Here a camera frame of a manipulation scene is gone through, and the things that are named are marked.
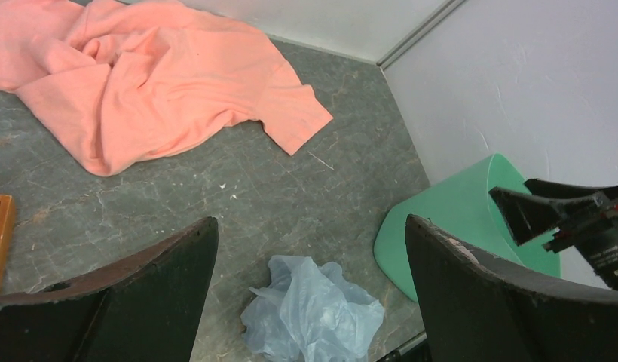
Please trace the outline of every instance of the pink towel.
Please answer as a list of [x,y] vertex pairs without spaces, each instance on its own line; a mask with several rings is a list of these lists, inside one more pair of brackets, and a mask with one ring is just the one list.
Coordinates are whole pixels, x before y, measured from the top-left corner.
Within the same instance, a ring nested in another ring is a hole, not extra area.
[[0,0],[0,91],[99,176],[250,119],[293,155],[332,119],[264,33],[174,0]]

